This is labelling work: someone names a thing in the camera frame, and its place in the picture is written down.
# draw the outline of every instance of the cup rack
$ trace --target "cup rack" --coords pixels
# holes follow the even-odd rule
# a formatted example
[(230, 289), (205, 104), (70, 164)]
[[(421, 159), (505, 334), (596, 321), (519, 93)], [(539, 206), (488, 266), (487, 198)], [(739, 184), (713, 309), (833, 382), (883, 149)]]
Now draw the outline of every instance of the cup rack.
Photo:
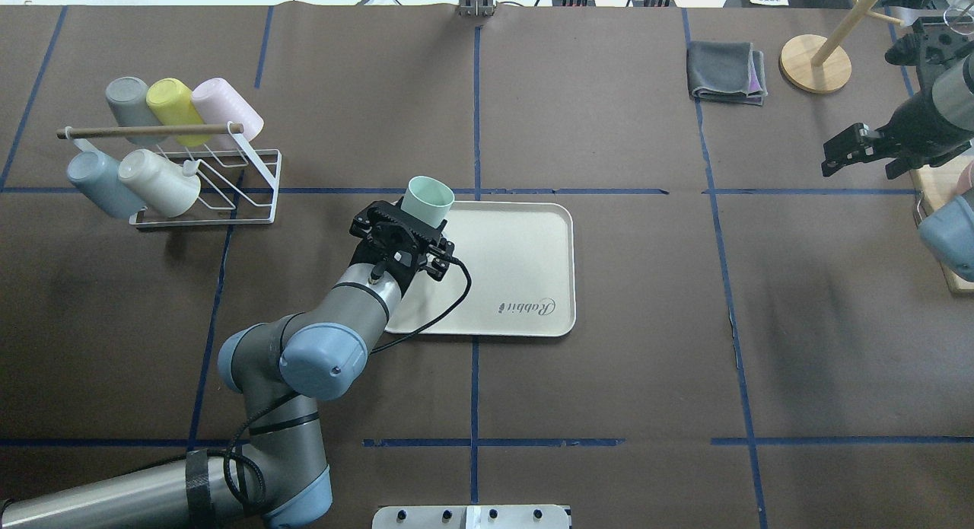
[[(129, 224), (136, 228), (192, 227), (205, 225), (261, 225), (274, 221), (278, 209), (281, 186), (281, 151), (277, 148), (254, 150), (244, 137), (244, 127), (229, 121), (201, 126), (143, 126), (143, 127), (95, 127), (66, 126), (58, 130), (58, 138), (71, 141), (79, 151), (96, 151), (88, 139), (111, 137), (137, 137), (153, 135), (218, 135), (228, 134), (236, 148), (230, 151), (213, 151), (206, 144), (202, 151), (165, 151), (156, 145), (156, 154), (180, 165), (185, 175), (199, 175), (206, 185), (197, 203), (177, 217), (167, 218), (146, 207), (129, 217)], [(256, 170), (257, 186), (241, 186), (247, 169)], [(236, 173), (237, 182), (228, 175)]]

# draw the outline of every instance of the tray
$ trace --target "tray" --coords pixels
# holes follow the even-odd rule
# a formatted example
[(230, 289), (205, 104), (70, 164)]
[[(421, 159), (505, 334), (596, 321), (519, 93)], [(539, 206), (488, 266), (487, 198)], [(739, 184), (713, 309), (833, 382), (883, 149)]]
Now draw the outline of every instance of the tray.
[[(575, 326), (571, 214), (557, 203), (455, 202), (443, 234), (456, 244), (473, 287), (425, 334), (558, 337)], [(417, 276), (386, 326), (409, 333), (463, 293), (452, 266), (443, 282)]]

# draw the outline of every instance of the gray towel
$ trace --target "gray towel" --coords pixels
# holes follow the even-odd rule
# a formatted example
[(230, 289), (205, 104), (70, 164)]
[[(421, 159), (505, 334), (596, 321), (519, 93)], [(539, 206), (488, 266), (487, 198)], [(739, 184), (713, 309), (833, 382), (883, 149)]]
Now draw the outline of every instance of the gray towel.
[(765, 54), (751, 43), (691, 41), (686, 51), (689, 94), (707, 101), (762, 105)]

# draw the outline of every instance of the blue cup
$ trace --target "blue cup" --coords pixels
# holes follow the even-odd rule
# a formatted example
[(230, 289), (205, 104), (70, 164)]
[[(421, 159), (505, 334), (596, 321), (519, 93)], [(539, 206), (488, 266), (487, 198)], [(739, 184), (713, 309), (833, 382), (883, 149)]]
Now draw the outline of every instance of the blue cup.
[(126, 219), (145, 202), (119, 181), (119, 162), (102, 151), (83, 151), (67, 164), (67, 180), (116, 219)]

